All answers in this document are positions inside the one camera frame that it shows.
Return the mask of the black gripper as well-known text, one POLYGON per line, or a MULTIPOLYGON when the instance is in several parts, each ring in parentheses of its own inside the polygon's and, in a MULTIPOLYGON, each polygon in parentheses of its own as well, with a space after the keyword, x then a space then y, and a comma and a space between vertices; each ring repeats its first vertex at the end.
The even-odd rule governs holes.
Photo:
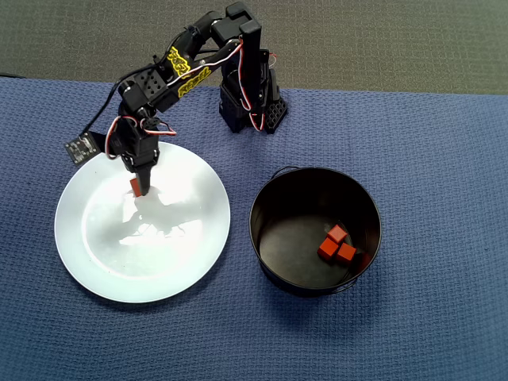
POLYGON ((140 195, 148 194, 151 170, 159 159, 159 138, 146 133, 134 117, 116 117, 106 134, 106 155, 121 158, 126 169, 136 173, 140 195))

